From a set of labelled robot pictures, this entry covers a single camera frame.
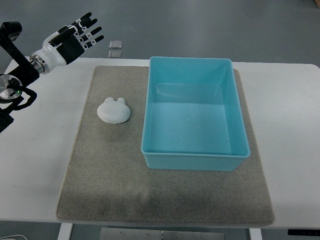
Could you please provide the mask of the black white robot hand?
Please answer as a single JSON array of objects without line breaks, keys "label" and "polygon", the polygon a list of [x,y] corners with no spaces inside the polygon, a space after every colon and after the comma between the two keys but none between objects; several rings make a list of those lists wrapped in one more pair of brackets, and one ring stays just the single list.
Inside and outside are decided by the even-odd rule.
[{"label": "black white robot hand", "polygon": [[91,16],[91,12],[86,13],[44,40],[42,49],[34,52],[29,58],[39,74],[47,74],[57,66],[69,65],[104,39],[103,35],[97,35],[102,27],[90,30],[98,22]]}]

